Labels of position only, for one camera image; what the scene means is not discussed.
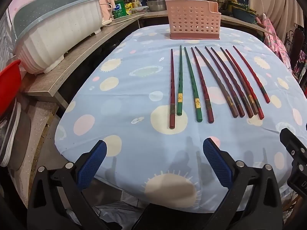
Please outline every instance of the metal rivet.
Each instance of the metal rivet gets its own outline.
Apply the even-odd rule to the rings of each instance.
[[[244,166],[244,163],[242,161],[237,161],[236,165],[240,168],[242,168]]]
[[[73,166],[74,166],[73,163],[67,163],[67,164],[65,165],[65,168],[66,168],[66,169],[71,169]]]
[[[270,164],[266,164],[266,169],[267,170],[271,170],[272,169],[272,166]]]
[[[38,168],[38,172],[43,172],[45,170],[45,167],[44,166],[40,166],[39,168]]]

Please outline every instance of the yellow package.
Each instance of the yellow package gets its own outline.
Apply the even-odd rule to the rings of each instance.
[[[132,3],[127,3],[127,4],[125,4],[125,9],[126,9],[127,15],[131,15],[131,14],[132,14],[132,12],[131,12]]]

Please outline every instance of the green chopstick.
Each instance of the green chopstick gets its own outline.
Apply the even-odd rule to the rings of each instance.
[[[180,59],[179,59],[179,82],[178,82],[178,100],[177,100],[177,115],[182,115],[182,87],[183,87],[183,79],[182,79],[182,46],[180,46]]]
[[[196,121],[201,122],[201,121],[203,121],[203,116],[201,114],[201,102],[199,101],[199,96],[198,96],[198,92],[197,92],[197,86],[196,86],[196,82],[195,82],[195,78],[194,78],[194,74],[193,74],[193,69],[192,69],[192,65],[191,65],[190,58],[189,58],[189,55],[188,55],[186,48],[185,48],[185,56],[187,58],[188,68],[189,68],[189,73],[190,73],[190,78],[191,78],[193,98],[194,98],[194,103],[195,103]]]

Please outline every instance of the chopsticks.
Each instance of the chopsticks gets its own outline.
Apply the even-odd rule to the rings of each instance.
[[[171,98],[169,106],[169,128],[175,128],[175,77],[174,77],[174,57],[171,49]]]
[[[178,100],[177,100],[177,115],[182,115],[182,100],[183,100],[183,77],[182,77],[182,46],[180,46],[179,59],[179,82],[178,82]]]
[[[231,83],[229,82],[226,74],[224,73],[223,69],[220,67],[219,63],[217,62],[217,60],[214,58],[214,56],[212,55],[212,53],[209,51],[209,49],[207,47],[205,47],[205,49],[207,50],[207,52],[209,53],[210,57],[213,59],[213,62],[215,63],[216,67],[218,68],[220,74],[222,75],[224,81],[226,82],[226,85],[231,93],[231,96],[234,100],[234,103],[238,109],[239,115],[240,117],[244,117],[245,116],[245,112],[243,111],[242,105],[240,103],[240,100],[236,94],[236,92],[234,91],[234,89],[232,88]]]
[[[242,84],[242,86],[243,86],[244,91],[246,92],[246,95],[247,95],[247,97],[248,97],[248,99],[249,99],[251,105],[254,106],[254,109],[255,109],[255,111],[256,111],[257,114],[258,114],[258,109],[257,109],[257,107],[256,107],[256,104],[255,104],[253,98],[251,97],[251,94],[250,94],[250,92],[249,92],[249,90],[248,90],[248,87],[246,86],[244,80],[242,79],[241,74],[239,73],[239,71],[238,71],[237,68],[235,67],[235,65],[234,65],[234,63],[232,62],[232,60],[230,59],[230,57],[225,53],[224,49],[223,49],[222,47],[221,47],[220,49],[222,50],[223,54],[226,56],[226,58],[228,59],[230,65],[232,66],[232,68],[234,69],[235,73],[237,74],[237,77],[239,78],[239,80],[240,80],[240,82],[241,82],[241,84]],[[233,82],[234,85],[236,86],[237,91],[239,92],[239,95],[240,95],[240,97],[241,97],[241,99],[242,99],[242,101],[243,101],[243,104],[244,104],[244,106],[245,106],[245,109],[246,109],[246,111],[247,111],[247,113],[248,113],[248,117],[249,117],[249,118],[252,118],[254,114],[253,114],[253,111],[252,111],[252,109],[251,109],[251,107],[250,107],[250,105],[249,105],[249,103],[248,103],[248,101],[247,101],[247,99],[246,99],[244,93],[242,92],[242,90],[241,90],[240,86],[238,85],[236,79],[233,77],[231,71],[228,69],[228,67],[226,66],[226,64],[224,63],[224,61],[222,61],[222,64],[223,64],[224,68],[226,69],[228,75],[229,75],[230,78],[232,79],[232,82]]]
[[[248,67],[248,69],[251,71],[251,74],[253,75],[254,79],[256,80],[263,96],[264,96],[264,99],[266,100],[267,103],[270,102],[270,99],[269,99],[269,96],[266,92],[266,90],[264,89],[262,83],[260,82],[259,78],[257,77],[257,75],[255,74],[254,70],[251,68],[250,64],[247,62],[247,60],[243,57],[243,55],[240,53],[240,51],[235,47],[233,46],[233,48],[237,51],[237,53],[240,55],[241,59],[244,61],[244,63],[246,64],[246,66]]]
[[[211,48],[211,50],[214,52],[214,54],[217,56],[219,61],[222,63],[222,65],[223,65],[224,69],[226,70],[226,72],[228,73],[228,76],[230,77],[232,83],[236,87],[236,89],[237,89],[237,91],[239,93],[239,96],[241,97],[242,102],[244,104],[244,107],[245,107],[245,109],[246,109],[246,111],[248,113],[248,117],[249,118],[253,117],[254,114],[253,114],[253,112],[251,110],[251,107],[250,107],[250,105],[249,105],[249,103],[248,103],[244,93],[242,92],[241,87],[238,85],[236,79],[233,77],[231,71],[228,69],[228,67],[226,66],[225,62],[221,59],[221,57],[217,54],[217,52],[213,48]]]
[[[197,50],[197,52],[199,53],[199,55],[203,58],[203,60],[205,61],[207,67],[209,68],[210,72],[212,73],[214,79],[216,80],[217,84],[219,85],[225,99],[226,99],[226,102],[230,108],[230,111],[233,115],[234,118],[238,117],[239,114],[238,114],[238,111],[237,109],[235,108],[234,106],[234,103],[232,102],[232,99],[231,97],[229,96],[229,93],[227,92],[225,86],[223,85],[223,83],[221,82],[220,78],[217,76],[216,72],[214,71],[214,69],[212,68],[212,66],[210,65],[210,63],[207,61],[207,59],[205,58],[205,56],[201,53],[201,51],[195,47],[195,49]]]
[[[203,121],[203,117],[202,117],[202,114],[201,114],[201,103],[199,101],[197,86],[196,86],[196,82],[195,82],[195,78],[194,78],[194,74],[193,74],[193,69],[192,69],[192,65],[191,65],[190,58],[189,58],[189,55],[188,55],[186,48],[185,48],[185,57],[187,58],[188,69],[189,69],[189,73],[190,73],[191,85],[192,85],[192,90],[193,90],[193,97],[194,97],[194,102],[195,102],[196,121],[201,122],[201,121]]]
[[[205,83],[203,74],[202,74],[202,72],[201,72],[201,67],[199,66],[198,60],[197,60],[197,58],[196,58],[196,55],[195,55],[194,50],[193,50],[192,47],[191,47],[191,50],[192,50],[192,54],[193,54],[193,57],[194,57],[194,60],[195,60],[195,64],[196,64],[196,67],[197,67],[198,76],[199,76],[199,79],[200,79],[200,81],[201,81],[201,88],[202,88],[202,90],[203,90],[203,94],[204,94],[204,98],[205,98],[205,104],[206,104],[206,111],[207,111],[208,122],[209,122],[209,123],[213,123],[213,122],[214,122],[214,117],[213,117],[213,112],[212,112],[210,97],[209,97],[209,94],[208,94],[208,90],[207,90],[207,87],[206,87],[206,83]]]
[[[255,104],[257,106],[257,109],[258,109],[258,114],[259,114],[259,118],[260,119],[263,119],[264,118],[264,114],[263,114],[263,111],[261,109],[261,106],[259,104],[259,101],[256,97],[256,94],[254,93],[254,90],[253,88],[251,87],[250,83],[248,82],[245,74],[243,73],[243,71],[241,70],[240,66],[238,65],[237,61],[234,59],[234,57],[231,55],[231,53],[229,53],[229,51],[226,49],[226,52],[228,53],[229,57],[232,59],[232,61],[234,62],[236,68],[238,69],[238,71],[240,72],[243,80],[245,81],[250,93],[251,93],[251,97],[253,98],[253,100],[255,101]]]

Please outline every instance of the black clamp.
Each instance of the black clamp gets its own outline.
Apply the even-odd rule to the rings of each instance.
[[[248,167],[234,161],[225,151],[207,138],[204,154],[222,186],[228,188],[223,201],[208,220],[203,230],[280,230],[282,229],[281,199],[273,168]],[[251,195],[240,220],[232,223],[247,186],[253,185]]]
[[[57,170],[39,167],[30,193],[27,228],[30,230],[108,230],[81,192],[90,185],[105,156],[106,144],[99,140],[90,152],[82,154],[75,163],[69,162]],[[82,228],[69,219],[57,187],[63,187]]]
[[[291,175],[287,180],[288,186],[305,199],[307,197],[307,149],[287,128],[281,130],[279,137],[293,158]]]

